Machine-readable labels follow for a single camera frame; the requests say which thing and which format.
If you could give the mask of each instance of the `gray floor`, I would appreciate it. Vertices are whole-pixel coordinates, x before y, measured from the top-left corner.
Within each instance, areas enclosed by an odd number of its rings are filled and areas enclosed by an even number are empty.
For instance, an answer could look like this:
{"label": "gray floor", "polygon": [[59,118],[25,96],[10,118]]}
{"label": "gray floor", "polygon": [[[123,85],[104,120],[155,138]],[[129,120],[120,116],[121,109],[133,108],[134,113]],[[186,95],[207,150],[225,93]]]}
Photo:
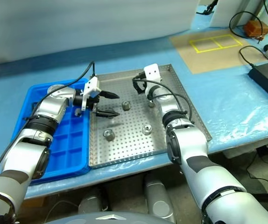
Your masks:
{"label": "gray floor", "polygon": [[[250,179],[245,171],[247,165],[254,157],[254,153],[244,154],[231,160],[226,159],[223,154],[211,156],[227,169],[247,188],[251,193],[267,193],[268,182]],[[268,179],[268,164],[256,157],[253,165],[249,168],[253,176]],[[201,213],[196,207],[191,196],[187,182],[179,168],[175,165],[159,168],[153,171],[165,185],[167,192],[173,202],[177,223],[179,224],[200,224]],[[108,193],[111,209],[114,211],[136,211],[147,213],[145,198],[143,195],[142,180],[145,174],[115,180],[102,185]],[[21,223],[43,223],[52,206],[61,200],[79,204],[82,197],[90,188],[77,189],[45,199],[44,205],[40,208],[22,208],[18,215]],[[268,203],[263,206],[268,210]],[[75,214],[77,208],[66,202],[58,204],[50,213],[48,221]]]}

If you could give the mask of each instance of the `orange object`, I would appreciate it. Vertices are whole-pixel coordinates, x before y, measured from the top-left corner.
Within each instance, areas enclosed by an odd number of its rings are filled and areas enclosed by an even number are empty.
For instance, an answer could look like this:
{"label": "orange object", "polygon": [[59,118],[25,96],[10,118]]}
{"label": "orange object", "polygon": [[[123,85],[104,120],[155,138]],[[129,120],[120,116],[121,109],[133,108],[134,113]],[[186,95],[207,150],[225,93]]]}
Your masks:
{"label": "orange object", "polygon": [[261,25],[260,22],[250,20],[243,27],[245,33],[249,37],[257,37],[257,39],[263,40],[264,36],[268,33],[268,25],[264,22],[261,22],[263,25],[263,35],[261,35]]}

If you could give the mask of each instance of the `silver robot arm segment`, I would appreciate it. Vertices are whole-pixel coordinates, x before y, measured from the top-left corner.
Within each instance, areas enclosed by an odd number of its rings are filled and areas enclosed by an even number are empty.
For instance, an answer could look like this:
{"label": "silver robot arm segment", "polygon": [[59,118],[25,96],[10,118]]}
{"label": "silver robot arm segment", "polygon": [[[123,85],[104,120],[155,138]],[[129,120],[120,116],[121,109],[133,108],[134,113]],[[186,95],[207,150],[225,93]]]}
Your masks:
{"label": "silver robot arm segment", "polygon": [[[58,87],[51,86],[48,93]],[[0,174],[1,223],[15,220],[31,180],[43,175],[53,134],[75,93],[75,89],[65,87],[46,97],[6,154]]]}
{"label": "silver robot arm segment", "polygon": [[[147,66],[144,72],[147,80],[161,80],[157,64]],[[169,93],[160,86],[149,84],[145,89],[149,99]],[[166,130],[168,157],[181,167],[204,222],[268,223],[268,212],[261,204],[229,171],[208,158],[205,135],[179,111],[174,97],[154,98],[154,103]]]}

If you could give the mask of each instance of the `cardboard sheet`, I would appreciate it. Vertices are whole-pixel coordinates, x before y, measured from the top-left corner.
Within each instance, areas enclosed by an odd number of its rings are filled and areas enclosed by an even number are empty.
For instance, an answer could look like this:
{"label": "cardboard sheet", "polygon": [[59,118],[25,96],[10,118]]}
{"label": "cardboard sheet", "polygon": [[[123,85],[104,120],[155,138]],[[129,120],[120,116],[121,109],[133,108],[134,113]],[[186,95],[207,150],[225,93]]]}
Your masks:
{"label": "cardboard sheet", "polygon": [[[193,74],[247,64],[239,55],[239,49],[249,43],[228,29],[173,36],[169,39]],[[243,49],[242,53],[251,63],[266,60],[252,48]]]}

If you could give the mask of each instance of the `metal nut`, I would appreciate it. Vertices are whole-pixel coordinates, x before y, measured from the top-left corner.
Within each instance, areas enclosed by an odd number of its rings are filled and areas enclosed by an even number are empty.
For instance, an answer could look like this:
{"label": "metal nut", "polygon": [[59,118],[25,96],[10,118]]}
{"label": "metal nut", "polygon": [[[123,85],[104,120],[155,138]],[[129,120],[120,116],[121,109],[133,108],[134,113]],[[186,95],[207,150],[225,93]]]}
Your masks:
{"label": "metal nut", "polygon": [[149,135],[152,133],[152,126],[150,124],[145,124],[142,126],[142,133],[144,135]]}
{"label": "metal nut", "polygon": [[121,103],[121,107],[123,108],[124,111],[128,111],[131,108],[131,104],[129,101],[124,101]]}
{"label": "metal nut", "polygon": [[111,129],[107,129],[107,130],[105,130],[105,131],[103,132],[103,136],[105,137],[105,139],[106,139],[107,141],[113,141],[114,138],[115,138],[115,134],[114,134],[113,130],[111,130]]}

